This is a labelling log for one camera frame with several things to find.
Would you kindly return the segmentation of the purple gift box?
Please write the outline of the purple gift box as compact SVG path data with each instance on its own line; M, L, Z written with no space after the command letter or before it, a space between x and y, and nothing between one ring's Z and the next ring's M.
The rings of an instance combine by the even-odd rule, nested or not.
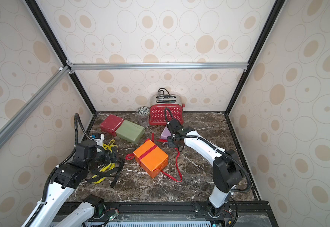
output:
M160 139L161 140L168 140L168 137L171 136L171 132L169 131L168 127L166 126L164 130L161 132Z

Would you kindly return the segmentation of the red ribbon bow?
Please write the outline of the red ribbon bow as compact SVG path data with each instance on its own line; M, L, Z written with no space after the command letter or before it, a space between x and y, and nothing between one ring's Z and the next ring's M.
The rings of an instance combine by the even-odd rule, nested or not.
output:
M152 133L152 134L151 134L151 139L146 139L146 141L147 141L147 140L151 140L151 141L153 141L153 142L155 143L155 134ZM171 180L180 183L180 182L182 182L182 180L183 180L183 175L182 175L182 173L181 173L181 171L180 171L180 169L179 169L179 165L178 165L178 158L179 158L179 156L180 156L180 151L179 151L178 148L175 148L175 150L177 151L177 156L176 156L176 158L175 158L175 165L176 165L176 170L177 170L177 172L178 172L178 175L179 175L179 178L180 178L180 179L179 179L179 180L176 179L175 177L173 177L173 176L171 176L170 174L166 173L164 170L162 170L160 173L163 173L165 176L167 176L167 177L170 178ZM134 156L133 153L130 153L130 154L127 154L127 155L126 155L125 159L126 159L126 160L132 160L132 159L135 159L135 156Z

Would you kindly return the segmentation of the yellow ribbon of red box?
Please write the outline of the yellow ribbon of red box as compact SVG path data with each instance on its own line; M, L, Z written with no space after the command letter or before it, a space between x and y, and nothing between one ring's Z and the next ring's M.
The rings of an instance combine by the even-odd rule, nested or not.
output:
M108 144L102 143L102 147L104 148L104 150L107 150L107 151L110 151L110 152L113 152L113 149L118 148L118 146L115 145L115 140L114 139L110 140ZM115 168L115 163L110 163L109 165L102 167L100 169L100 173L106 173L109 170L112 170L114 168ZM99 184L99 183L101 183L102 181L104 181L106 179L106 177L103 177L103 178L99 179L98 175L94 175L92 178L93 179L98 179L97 181L93 182L94 184Z

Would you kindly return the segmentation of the orange gift box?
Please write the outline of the orange gift box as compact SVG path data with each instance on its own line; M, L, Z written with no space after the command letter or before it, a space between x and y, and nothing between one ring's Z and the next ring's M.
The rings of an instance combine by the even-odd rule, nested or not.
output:
M168 165L169 156L151 140L143 143L133 154L151 178L155 178Z

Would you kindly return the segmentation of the black printed ribbon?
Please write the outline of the black printed ribbon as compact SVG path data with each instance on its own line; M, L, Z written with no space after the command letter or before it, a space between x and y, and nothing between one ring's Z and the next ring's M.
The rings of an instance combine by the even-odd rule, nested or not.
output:
M100 173L100 169L92 170L91 173L94 174L94 175L98 175L98 178L99 179L101 179L103 177L113 178L113 180L112 180L112 182L110 184L110 187L111 188L114 188L116 186L116 184L117 184L117 181L120 178L120 175L121 175L121 172L123 170L124 164L125 164L124 159L120 159L120 160L118 160L118 161L115 162L115 168L112 169L112 170L109 170L106 173ZM98 179L93 179L91 177L91 178L87 178L86 179L86 182L93 183L93 182L95 182L97 180Z

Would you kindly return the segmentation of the red gift box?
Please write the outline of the red gift box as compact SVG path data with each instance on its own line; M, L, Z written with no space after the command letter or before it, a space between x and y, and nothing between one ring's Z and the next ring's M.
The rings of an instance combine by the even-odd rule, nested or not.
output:
M110 114L99 126L103 132L107 132L113 137L116 137L116 130L121 126L123 122L123 118Z

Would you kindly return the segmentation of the green gift box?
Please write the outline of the green gift box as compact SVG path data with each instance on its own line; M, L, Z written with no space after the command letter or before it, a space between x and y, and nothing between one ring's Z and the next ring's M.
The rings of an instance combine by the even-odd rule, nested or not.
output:
M115 131L117 137L137 144L145 132L145 128L128 120L124 120Z

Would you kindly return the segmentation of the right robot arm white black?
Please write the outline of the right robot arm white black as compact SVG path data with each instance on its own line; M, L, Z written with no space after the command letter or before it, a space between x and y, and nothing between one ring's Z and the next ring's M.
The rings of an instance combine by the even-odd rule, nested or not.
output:
M248 171L239 162L234 150L225 150L203 138L191 127L184 127L176 119L167 122L171 135L169 147L190 147L212 165L214 189L208 198L208 211L218 214L234 193L250 191L252 182Z

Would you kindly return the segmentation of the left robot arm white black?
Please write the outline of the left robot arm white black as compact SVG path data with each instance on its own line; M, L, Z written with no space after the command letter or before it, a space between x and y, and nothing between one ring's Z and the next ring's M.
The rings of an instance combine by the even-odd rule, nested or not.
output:
M49 174L43 195L24 222L24 227L48 227L60 208L81 182L98 182L113 178L114 187L124 162L113 148L104 148L95 141L83 141L74 146L71 154Z

